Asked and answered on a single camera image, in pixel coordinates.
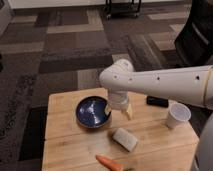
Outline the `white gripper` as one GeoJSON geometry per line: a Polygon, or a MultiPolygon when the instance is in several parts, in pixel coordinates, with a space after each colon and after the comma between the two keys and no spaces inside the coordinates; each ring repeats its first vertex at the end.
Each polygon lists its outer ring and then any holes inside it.
{"type": "Polygon", "coordinates": [[[133,118],[133,110],[129,104],[128,94],[126,92],[108,92],[108,104],[105,106],[104,112],[109,115],[114,110],[123,110],[122,113],[127,116],[129,120],[133,118]]]}

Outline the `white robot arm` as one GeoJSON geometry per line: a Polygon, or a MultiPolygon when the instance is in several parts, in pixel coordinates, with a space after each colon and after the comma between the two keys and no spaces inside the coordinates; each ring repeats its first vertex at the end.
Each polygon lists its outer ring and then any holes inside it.
{"type": "Polygon", "coordinates": [[[120,59],[104,69],[99,80],[111,109],[126,107],[131,91],[211,110],[190,171],[213,171],[213,65],[135,72],[128,60],[120,59]]]}

